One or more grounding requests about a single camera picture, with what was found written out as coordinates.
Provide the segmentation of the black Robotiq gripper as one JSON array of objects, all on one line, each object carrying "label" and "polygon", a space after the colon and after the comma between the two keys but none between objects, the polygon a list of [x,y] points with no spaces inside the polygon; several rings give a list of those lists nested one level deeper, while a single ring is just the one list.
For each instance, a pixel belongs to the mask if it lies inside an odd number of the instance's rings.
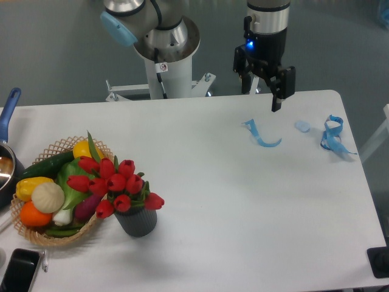
[{"label": "black Robotiq gripper", "polygon": [[234,51],[233,71],[241,77],[241,93],[259,93],[259,78],[264,80],[273,94],[272,112],[280,110],[282,102],[295,94],[296,68],[280,67],[286,35],[287,29],[270,34],[247,30],[246,42]]}]

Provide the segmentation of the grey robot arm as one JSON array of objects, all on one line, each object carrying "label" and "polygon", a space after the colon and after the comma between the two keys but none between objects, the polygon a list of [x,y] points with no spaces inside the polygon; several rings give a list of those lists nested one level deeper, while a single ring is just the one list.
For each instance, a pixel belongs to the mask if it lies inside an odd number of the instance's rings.
[{"label": "grey robot arm", "polygon": [[[215,76],[192,79],[192,58],[200,36],[183,14],[182,1],[105,1],[100,19],[122,46],[132,46],[145,62],[152,99],[203,97]],[[296,70],[281,64],[286,43],[289,1],[248,1],[244,44],[235,48],[233,71],[241,91],[254,94],[263,80],[271,90],[272,111],[295,92]]]}]

